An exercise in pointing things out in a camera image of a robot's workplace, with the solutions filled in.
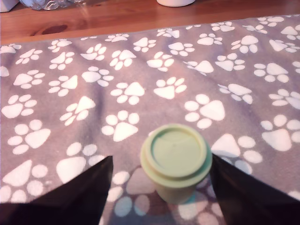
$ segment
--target green cup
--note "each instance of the green cup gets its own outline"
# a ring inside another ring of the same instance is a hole
[[[159,196],[168,203],[187,201],[209,173],[211,164],[212,153],[205,139],[181,124],[156,129],[141,150],[143,170],[154,182]]]

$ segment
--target gray blanket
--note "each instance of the gray blanket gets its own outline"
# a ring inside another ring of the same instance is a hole
[[[101,225],[225,224],[207,177],[161,200],[139,161],[168,123],[300,199],[300,17],[3,45],[1,202],[28,202],[113,155]]]

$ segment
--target cup lid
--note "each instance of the cup lid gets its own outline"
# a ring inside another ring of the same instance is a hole
[[[141,152],[142,167],[150,178],[173,188],[198,183],[209,172],[211,162],[211,151],[203,137],[180,124],[155,130]]]

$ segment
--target white paw print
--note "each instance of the white paw print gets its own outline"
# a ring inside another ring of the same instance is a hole
[[[22,54],[20,58],[15,62],[17,65],[22,63],[26,64],[29,62],[30,59],[32,60],[38,60],[39,59],[39,54],[42,53],[42,50],[36,50],[35,48],[29,50],[28,52]]]
[[[86,82],[93,83],[97,81],[102,87],[107,87],[108,82],[113,80],[113,76],[109,75],[107,69],[99,69],[98,67],[89,67],[88,71],[84,72],[81,76]]]
[[[276,81],[276,78],[282,83],[286,83],[289,81],[289,77],[286,75],[288,74],[287,70],[276,63],[269,63],[267,66],[261,63],[257,63],[254,64],[254,67],[256,68],[254,74],[258,77],[265,76],[267,71],[268,75],[264,77],[267,82],[274,82]]]
[[[113,135],[114,142],[121,142],[138,132],[134,125],[140,121],[140,117],[137,113],[128,114],[127,111],[121,110],[117,116],[108,115],[105,121],[108,125],[101,128],[102,133],[107,136]]]
[[[66,96],[69,93],[69,89],[75,89],[77,87],[77,75],[69,78],[68,76],[60,76],[58,81],[50,81],[51,88],[49,93],[56,93],[59,97]]]
[[[44,178],[48,173],[45,165],[37,164],[32,167],[32,160],[27,160],[7,173],[0,189],[1,203],[25,203],[41,195],[44,184],[38,179]]]
[[[246,54],[249,50],[252,53],[257,52],[257,46],[255,45],[258,39],[252,35],[247,35],[242,38],[242,40],[234,41],[231,43],[233,47],[232,50],[239,48],[240,52]]]
[[[235,29],[235,27],[232,26],[232,22],[227,21],[227,22],[218,22],[218,23],[212,23],[212,30],[213,31],[217,31],[217,30],[221,30],[222,32],[228,32],[228,31],[232,31]]]
[[[263,140],[269,144],[273,149],[278,151],[288,151],[292,147],[292,142],[300,143],[300,121],[290,120],[284,115],[277,115],[274,117],[274,125],[278,130],[273,130],[273,124],[268,121],[262,121],[261,126],[268,130],[262,133]]]
[[[173,99],[175,93],[179,94],[184,92],[187,89],[187,86],[184,83],[184,78],[176,79],[176,77],[171,77],[166,81],[158,80],[156,85],[158,88],[155,88],[153,91],[155,94],[162,98]]]
[[[224,70],[232,71],[232,70],[242,70],[245,68],[242,65],[245,61],[244,60],[237,60],[238,55],[236,53],[231,53],[229,55],[219,55],[215,63]]]
[[[300,35],[298,34],[298,31],[300,31],[300,25],[296,26],[295,29],[291,26],[288,26],[284,28],[281,33],[285,34],[286,37],[290,40],[300,40]]]
[[[228,87],[218,84],[220,87],[220,92],[224,94],[230,94],[231,97],[236,101],[244,100],[248,104],[252,104],[253,99],[250,93],[252,93],[252,90],[245,88],[243,86],[240,86],[236,83],[231,83],[228,85]]]
[[[131,211],[142,217],[150,209],[151,198],[148,195],[154,192],[153,182],[149,180],[142,168],[137,168],[131,176],[126,171],[120,171],[112,177],[107,204],[116,202],[113,211],[118,217],[123,218]]]
[[[13,153],[20,155],[27,152],[29,147],[37,149],[42,146],[51,133],[50,129],[42,129],[42,126],[43,123],[40,120],[32,120],[29,127],[26,124],[16,125],[15,133],[17,136],[10,137],[7,141],[10,146],[15,146]]]
[[[168,46],[171,50],[170,52],[173,55],[181,55],[181,56],[188,56],[188,53],[192,53],[195,51],[192,44],[186,43],[182,44],[181,42],[176,42]]]
[[[201,24],[190,25],[186,27],[186,30],[192,29],[193,27],[201,27]]]
[[[114,67],[115,70],[120,70],[123,66],[129,67],[132,64],[132,59],[136,58],[136,55],[129,50],[123,50],[122,52],[117,50],[112,53],[112,58],[109,65]]]
[[[127,41],[129,35],[128,34],[115,34],[109,35],[105,41],[117,42],[117,41]]]
[[[300,47],[295,46],[295,44],[284,43],[282,40],[270,40],[269,43],[276,52],[285,49],[288,53],[295,53],[300,49]]]
[[[0,67],[0,77],[6,77],[9,76],[9,71],[6,67],[1,66]]]
[[[164,28],[164,29],[158,29],[157,30],[157,37],[164,36],[164,37],[173,37],[173,38],[179,38],[180,33],[179,30],[173,30],[172,28]]]
[[[1,48],[0,48],[0,54],[2,54],[2,53],[15,54],[16,50],[21,49],[21,47],[22,47],[21,45],[16,45],[16,44],[4,45],[4,46],[1,46]]]
[[[295,61],[295,62],[292,63],[292,65],[294,67],[296,67],[296,69],[295,69],[296,73],[300,74],[300,62],[299,61]]]
[[[36,100],[31,99],[31,95],[13,95],[9,98],[7,106],[1,109],[4,116],[9,119],[16,118],[19,115],[28,116],[33,114],[33,109],[37,104]]]
[[[117,88],[111,91],[111,95],[118,96],[117,102],[119,104],[128,100],[129,104],[136,105],[140,101],[139,97],[145,94],[145,90],[139,82],[133,82],[130,85],[127,83],[118,83]]]
[[[79,103],[73,103],[66,108],[67,113],[63,114],[60,117],[60,121],[66,121],[65,126],[69,126],[75,120],[84,120],[88,117],[89,111],[88,109],[94,108],[96,106],[95,102],[83,96],[79,100]]]
[[[261,154],[252,149],[255,145],[252,137],[241,136],[236,142],[232,134],[224,134],[212,145],[211,151],[230,164],[234,162],[235,167],[243,172],[252,174],[253,169],[249,163],[258,164],[263,161]]]
[[[220,100],[210,101],[207,95],[199,94],[196,101],[187,101],[184,108],[189,111],[185,116],[188,122],[196,122],[199,129],[209,128],[214,121],[222,121],[225,117],[223,103]]]
[[[70,64],[73,61],[72,56],[74,55],[74,52],[68,52],[68,53],[61,53],[58,57],[54,58],[50,62],[52,63],[49,68],[50,69],[59,69],[64,70],[66,68],[67,64]]]
[[[183,62],[187,65],[187,68],[194,69],[200,72],[202,75],[206,76],[208,73],[212,73],[214,71],[214,68],[212,67],[211,63],[207,60],[204,60],[200,63],[197,63],[195,61],[189,61],[189,62]]]
[[[88,161],[87,167],[93,166],[104,159],[104,156],[96,154],[98,148],[94,144],[86,146],[79,142],[74,142],[67,148],[68,158],[62,159],[56,165],[56,172],[62,183],[68,183],[70,180],[81,174]]]
[[[285,89],[279,89],[278,94],[269,94],[269,97],[275,100],[272,105],[283,106],[290,104],[295,109],[300,109],[300,94],[292,91],[289,93]]]
[[[268,32],[266,30],[263,30],[263,26],[261,24],[257,26],[251,26],[251,25],[243,25],[243,27],[246,27],[248,31],[256,31],[258,33],[267,34]]]
[[[98,60],[101,61],[104,59],[104,53],[106,51],[106,47],[101,44],[97,44],[95,47],[90,47],[86,54],[80,54],[86,60]]]
[[[257,18],[257,20],[263,25],[268,25],[268,27],[275,27],[277,23],[282,22],[284,18],[280,16],[275,16],[275,17],[267,16],[267,17]]]
[[[48,47],[48,49],[52,50],[53,53],[56,53],[60,50],[61,47],[66,47],[70,44],[72,44],[72,42],[66,39],[54,40],[51,42],[52,46]]]
[[[143,37],[133,43],[135,45],[133,49],[137,52],[142,51],[143,53],[146,53],[149,48],[153,48],[156,45],[155,42],[156,40],[148,40],[148,38]]]
[[[200,34],[199,36],[199,40],[197,41],[198,44],[200,45],[212,45],[212,44],[216,44],[216,45],[221,45],[222,44],[222,38],[221,37],[216,37],[215,34]]]
[[[42,80],[40,78],[44,76],[44,73],[39,73],[36,69],[30,70],[26,74],[19,74],[15,78],[14,86],[21,86],[22,89],[29,89],[33,85],[41,84]]]
[[[80,38],[80,40],[81,41],[85,41],[85,40],[87,40],[87,39],[96,39],[97,38],[97,36],[90,36],[90,37],[82,37],[82,38]]]
[[[163,52],[157,52],[153,57],[154,59],[148,60],[147,64],[152,68],[157,68],[159,71],[167,72],[168,67],[174,63],[174,59],[171,59],[171,57],[171,55],[164,54]]]

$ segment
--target wooden surface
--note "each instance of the wooden surface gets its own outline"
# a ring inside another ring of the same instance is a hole
[[[86,1],[52,11],[17,5],[0,14],[1,45],[300,13],[300,0],[196,0],[178,8],[156,0]]]

